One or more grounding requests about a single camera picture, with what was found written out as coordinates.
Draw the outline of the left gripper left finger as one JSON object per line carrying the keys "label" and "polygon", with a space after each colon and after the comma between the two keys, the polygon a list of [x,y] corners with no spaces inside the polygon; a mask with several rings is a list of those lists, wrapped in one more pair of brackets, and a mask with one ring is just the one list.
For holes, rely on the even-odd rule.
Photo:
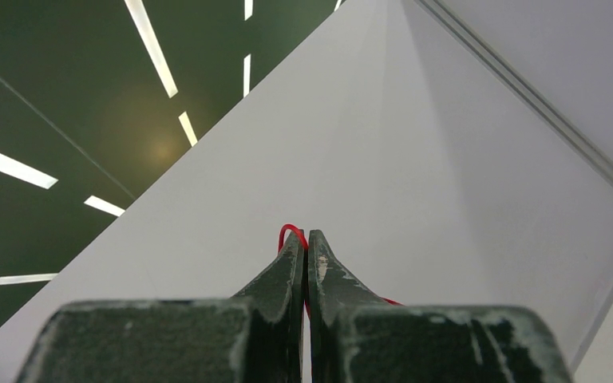
{"label": "left gripper left finger", "polygon": [[229,298],[95,300],[61,306],[19,382],[299,382],[304,262],[300,230]]}

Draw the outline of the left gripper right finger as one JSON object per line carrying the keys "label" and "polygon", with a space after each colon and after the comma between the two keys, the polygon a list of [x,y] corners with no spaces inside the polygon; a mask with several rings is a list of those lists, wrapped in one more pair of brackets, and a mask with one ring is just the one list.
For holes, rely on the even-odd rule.
{"label": "left gripper right finger", "polygon": [[556,339],[522,306],[403,306],[375,294],[309,234],[315,382],[569,382]]}

